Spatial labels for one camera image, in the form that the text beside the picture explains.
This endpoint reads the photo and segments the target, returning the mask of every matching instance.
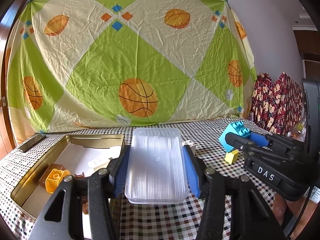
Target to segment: plastic bag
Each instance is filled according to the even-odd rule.
[[[304,142],[306,138],[306,118],[303,117],[298,123],[296,123],[290,131],[287,133],[287,137]]]

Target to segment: metal screw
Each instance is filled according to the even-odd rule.
[[[250,180],[249,177],[246,176],[246,175],[242,175],[242,176],[240,177],[240,179],[241,179],[241,181],[243,181],[243,182],[248,182],[248,181]]]
[[[208,175],[214,174],[216,171],[213,168],[206,168],[205,173]]]
[[[106,168],[102,168],[98,171],[99,175],[107,174],[108,170]]]
[[[73,179],[73,177],[72,177],[71,175],[67,175],[67,176],[65,176],[65,177],[63,178],[63,180],[64,180],[65,182],[70,182],[70,181],[72,181],[72,179]]]

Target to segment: human hand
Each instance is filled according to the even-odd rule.
[[[295,217],[298,217],[302,210],[305,200],[306,198],[304,196],[300,198],[298,201],[284,200],[284,198],[282,198],[278,193],[276,193],[272,212],[278,220],[279,224],[281,225],[283,223],[284,212],[287,207],[289,207],[289,209]],[[291,239],[296,239],[297,236],[302,232],[306,224],[309,222],[311,216],[313,215],[313,212],[316,210],[317,205],[318,204],[312,202],[311,200],[308,201],[306,209],[297,227],[291,234]]]

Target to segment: plastic lid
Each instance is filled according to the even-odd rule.
[[[176,204],[188,196],[177,128],[137,128],[133,132],[124,194],[136,204]]]

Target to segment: blue gripper pad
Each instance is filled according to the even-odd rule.
[[[125,180],[127,177],[127,169],[128,169],[128,162],[129,162],[129,154],[130,154],[130,146],[128,146],[127,151],[124,153],[124,158],[119,166],[118,172],[114,179],[114,194],[118,196],[122,194],[124,191]]]
[[[267,138],[264,135],[256,133],[256,132],[251,132],[248,139],[250,141],[255,142],[258,147],[263,147],[263,146],[269,145],[269,141],[267,140]]]
[[[194,166],[192,164],[192,161],[190,159],[190,156],[188,154],[186,146],[183,147],[183,157],[184,157],[184,162],[186,165],[187,179],[188,179],[191,193],[194,194],[196,196],[196,198],[198,198],[200,196],[199,177],[196,173],[196,169],[194,168]]]

